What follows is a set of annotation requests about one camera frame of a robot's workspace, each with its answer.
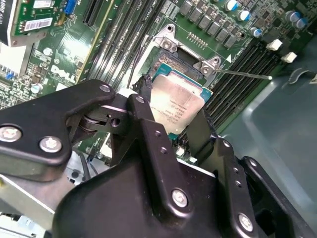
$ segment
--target white label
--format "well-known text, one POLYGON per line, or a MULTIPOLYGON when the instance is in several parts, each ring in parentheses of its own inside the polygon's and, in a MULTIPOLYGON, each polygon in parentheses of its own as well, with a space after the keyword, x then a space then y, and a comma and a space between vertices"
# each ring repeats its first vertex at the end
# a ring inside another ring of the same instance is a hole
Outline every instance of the white label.
POLYGON ((35 0, 33 8, 47 8, 51 7, 52 0, 35 0))
POLYGON ((24 31, 31 31, 34 29, 40 29, 43 27, 48 27, 52 24, 53 18, 45 18, 40 20, 27 21, 25 23, 24 31))

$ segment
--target cable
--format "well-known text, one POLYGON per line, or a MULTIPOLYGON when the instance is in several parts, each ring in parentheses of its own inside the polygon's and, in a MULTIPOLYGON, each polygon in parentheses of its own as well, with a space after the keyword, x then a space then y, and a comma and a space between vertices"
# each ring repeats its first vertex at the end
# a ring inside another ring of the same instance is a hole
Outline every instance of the cable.
POLYGON ((90 176, 90 172, 89 172, 89 168, 87 166, 87 163, 86 163, 86 159, 85 159, 85 156, 82 152, 76 150, 75 151, 76 154, 80 157, 80 161, 81 161, 81 164, 83 166, 83 171, 84 171, 84 176, 85 176, 85 180, 89 180, 91 179, 91 176, 90 176))
POLYGON ((91 167, 91 169, 94 171, 94 173, 96 174, 96 175, 98 175, 99 173, 98 173, 98 171, 96 170, 96 168, 95 168, 95 166, 93 166, 92 165, 92 160, 94 159, 94 155, 89 155, 88 157, 87 157, 87 163, 89 163, 89 165, 90 165, 90 167, 91 167))
POLYGON ((98 175, 99 173, 98 173, 98 171, 96 170, 95 166, 93 166, 91 162, 89 162, 89 164, 90 164, 90 167, 92 168, 92 170, 94 171, 94 173, 95 173, 96 175, 98 175))
POLYGON ((139 61, 139 57, 141 55, 141 51, 142 51, 142 46, 138 49, 137 51, 137 55, 135 56, 135 59, 134 59, 134 62, 133 62, 133 65, 132 65, 132 68, 131 68, 131 73, 130 73, 130 76, 129 76, 129 80, 128 80, 128 84, 127 84, 127 88, 130 88, 130 84, 131 84, 131 81, 132 81, 132 77, 134 75, 134 70, 138 64, 138 61, 139 61))

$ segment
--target pcie slot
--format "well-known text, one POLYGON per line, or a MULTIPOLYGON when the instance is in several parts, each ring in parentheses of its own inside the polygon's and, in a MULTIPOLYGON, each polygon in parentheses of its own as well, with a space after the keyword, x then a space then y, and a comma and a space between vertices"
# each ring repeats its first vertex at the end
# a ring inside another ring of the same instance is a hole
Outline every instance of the pcie slot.
POLYGON ((93 26, 104 0, 90 0, 84 12, 83 23, 93 26))

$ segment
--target silver bolt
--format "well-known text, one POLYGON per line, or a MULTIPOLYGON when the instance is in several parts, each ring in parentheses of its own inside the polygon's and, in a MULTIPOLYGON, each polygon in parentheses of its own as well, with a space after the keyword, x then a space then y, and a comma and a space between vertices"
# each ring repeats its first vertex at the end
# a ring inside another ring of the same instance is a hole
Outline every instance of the silver bolt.
POLYGON ((103 157, 104 157, 104 155, 103 155, 102 153, 98 153, 98 154, 97 154, 97 158, 98 158, 98 159, 101 160, 103 157))
POLYGON ((175 189, 172 192, 172 198, 176 205, 179 207, 186 207, 188 204, 187 197, 181 190, 175 189))
POLYGON ((209 73, 209 67, 208 66, 204 66, 203 68, 202 68, 202 73, 203 74, 207 74, 207 73, 209 73))
POLYGON ((171 41, 164 41, 163 42, 163 48, 169 50, 172 47, 171 41))
POLYGON ((223 143, 224 143, 224 145, 225 145, 226 147, 230 147, 230 144, 229 144, 228 141, 224 140, 223 143))
POLYGON ((136 97, 136 100, 137 100, 138 102, 140 102, 140 103, 144 103, 144 102, 145 102, 144 99, 141 98, 140 96, 136 97))
POLYGON ((48 153, 56 153, 61 150, 61 141, 54 136, 45 137, 40 141, 40 148, 48 153))
POLYGON ((0 141, 14 142, 20 139, 22 132, 13 126, 3 126, 0 128, 0 141))
POLYGON ((110 88, 107 85, 102 85, 99 88, 106 93, 110 92, 110 88))
POLYGON ((246 215, 240 213, 239 216, 238 216, 238 218, 239 218, 240 224, 242 225, 242 227, 243 227, 246 231, 248 231, 248 232, 253 231, 253 225, 252 225, 250 219, 249 219, 246 215))
POLYGON ((256 163, 254 160, 251 160, 251 159, 250 159, 250 163, 251 163, 251 165, 254 166, 254 167, 257 166, 257 163, 256 163))

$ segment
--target capacitor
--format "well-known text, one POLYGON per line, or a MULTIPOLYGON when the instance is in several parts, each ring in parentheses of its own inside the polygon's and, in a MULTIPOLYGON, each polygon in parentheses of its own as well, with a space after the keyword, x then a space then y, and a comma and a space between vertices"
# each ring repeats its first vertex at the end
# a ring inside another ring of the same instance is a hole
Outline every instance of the capacitor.
POLYGON ((250 19, 250 16, 250 12, 246 10, 239 11, 237 15, 239 21, 247 21, 250 19))
POLYGON ((40 83, 33 84, 31 86, 31 92, 34 94, 38 94, 43 90, 43 86, 40 83))
POLYGON ((44 53, 46 56, 52 56, 52 55, 53 55, 53 50, 52 50, 51 48, 46 47, 46 48, 43 50, 43 53, 44 53))
POLYGON ((227 11, 234 11, 235 9, 237 9, 238 7, 238 2, 236 0, 228 0, 225 4, 224 4, 224 8, 227 11))
POLYGON ((303 29, 307 26, 307 20, 305 18, 301 18, 297 22, 293 22, 293 26, 298 29, 303 29))
POLYGON ((297 22, 301 18, 301 15, 297 11, 288 11, 285 15, 285 19, 289 22, 297 22))
POLYGON ((255 38, 258 38, 262 35, 262 30, 256 27, 252 27, 250 31, 251 31, 251 35, 255 38))

